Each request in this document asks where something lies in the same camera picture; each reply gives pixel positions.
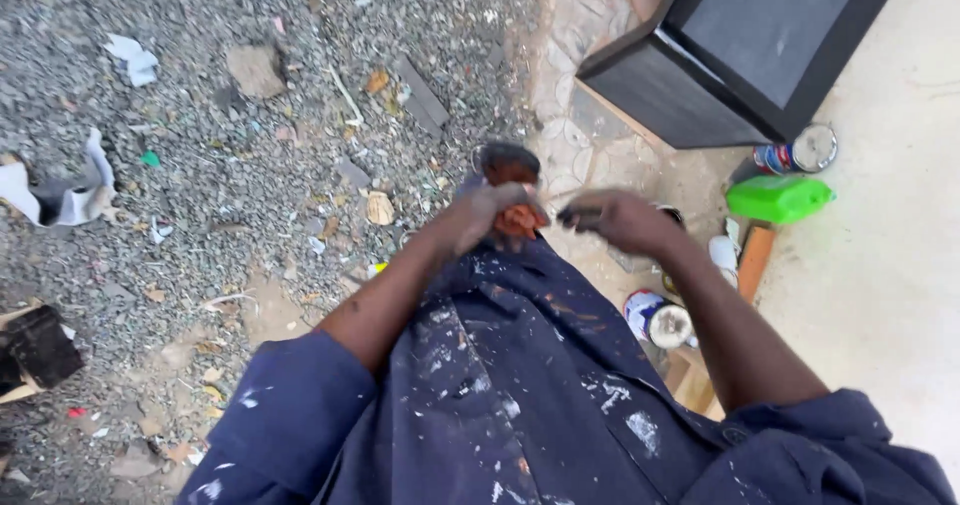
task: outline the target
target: person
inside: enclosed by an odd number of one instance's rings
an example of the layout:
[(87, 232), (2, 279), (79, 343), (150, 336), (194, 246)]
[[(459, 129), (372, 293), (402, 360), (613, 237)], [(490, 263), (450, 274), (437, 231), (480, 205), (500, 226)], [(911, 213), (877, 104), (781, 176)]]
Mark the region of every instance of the person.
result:
[(543, 238), (491, 242), (498, 211), (534, 203), (514, 183), (456, 199), (313, 333), (261, 345), (178, 500), (956, 502), (933, 457), (890, 444), (862, 392), (831, 392), (671, 218), (586, 192), (558, 220), (670, 274), (727, 415), (680, 406)]

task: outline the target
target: shirt sleeve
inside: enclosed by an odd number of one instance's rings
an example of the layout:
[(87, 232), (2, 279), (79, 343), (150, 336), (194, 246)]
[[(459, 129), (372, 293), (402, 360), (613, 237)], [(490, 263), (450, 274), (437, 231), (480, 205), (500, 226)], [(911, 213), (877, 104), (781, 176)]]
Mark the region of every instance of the shirt sleeve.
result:
[(731, 412), (726, 421), (757, 433), (781, 430), (806, 437), (852, 467), (868, 502), (872, 495), (911, 503), (956, 503), (940, 463), (925, 452), (890, 444), (893, 434), (883, 417), (858, 390), (841, 388), (789, 407), (748, 406)]
[(326, 332), (264, 342), (177, 502), (309, 502), (376, 390)]

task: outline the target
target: stone paving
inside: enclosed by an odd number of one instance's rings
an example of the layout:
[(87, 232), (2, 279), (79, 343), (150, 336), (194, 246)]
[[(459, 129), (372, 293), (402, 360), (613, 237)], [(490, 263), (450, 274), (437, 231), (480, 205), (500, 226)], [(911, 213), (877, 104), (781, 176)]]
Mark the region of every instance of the stone paving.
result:
[[(626, 187), (679, 208), (691, 234), (706, 245), (722, 232), (725, 184), (749, 149), (677, 151), (651, 143), (574, 80), (586, 56), (641, 24), (635, 9), (649, 15), (654, 7), (656, 0), (553, 0), (530, 105), (543, 130), (531, 148), (542, 163), (549, 214), (583, 189)], [(634, 290), (661, 290), (651, 260), (624, 256), (596, 237), (574, 236), (557, 226), (543, 235), (618, 306)]]

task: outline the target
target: gravel ground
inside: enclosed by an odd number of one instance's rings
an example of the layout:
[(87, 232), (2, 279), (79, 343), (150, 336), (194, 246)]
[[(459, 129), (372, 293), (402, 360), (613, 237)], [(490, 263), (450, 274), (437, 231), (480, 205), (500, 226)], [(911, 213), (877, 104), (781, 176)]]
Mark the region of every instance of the gravel ground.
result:
[[(198, 303), (263, 272), (308, 321), (335, 306), (345, 271), (388, 260), (404, 232), (449, 202), (477, 143), (533, 131), (517, 105), (538, 20), (537, 0), (0, 0), (0, 153), (36, 179), (70, 176), (97, 127), (122, 210), (42, 229), (0, 207), (0, 308), (55, 304), (87, 364), (54, 390), (0, 406), (0, 431), (16, 444), (7, 474), (30, 480), (7, 476), (0, 501), (169, 502), (189, 461), (160, 460), (132, 480), (111, 469), (144, 437), (161, 457), (204, 449), (224, 404), (202, 376), (223, 370), (212, 385), (229, 394), (252, 350), (249, 307), (218, 314)], [(154, 53), (158, 81), (131, 87), (101, 47), (107, 33)], [(239, 45), (275, 48), (288, 90), (232, 93), (226, 54)], [(395, 74), (383, 93), (363, 91), (402, 53), (450, 113), (441, 139), (397, 108)], [(352, 136), (327, 68), (366, 118)], [(288, 126), (295, 142), (277, 138)], [(140, 162), (147, 150), (160, 167)], [(390, 196), (392, 225), (367, 221), (363, 192), (335, 167), (343, 156), (372, 179), (366, 190)], [(317, 256), (308, 237), (334, 216)], [(174, 227), (160, 244), (145, 229), (152, 217)], [(144, 294), (153, 290), (162, 301)], [(86, 414), (68, 418), (71, 407)]]

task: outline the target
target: navy blue work shirt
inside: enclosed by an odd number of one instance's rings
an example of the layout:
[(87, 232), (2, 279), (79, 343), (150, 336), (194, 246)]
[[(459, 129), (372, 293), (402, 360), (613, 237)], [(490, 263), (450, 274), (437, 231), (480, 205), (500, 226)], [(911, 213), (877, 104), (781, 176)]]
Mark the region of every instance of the navy blue work shirt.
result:
[(714, 422), (543, 240), (449, 265), (375, 378), (326, 333), (268, 341), (179, 503), (955, 503), (841, 389)]

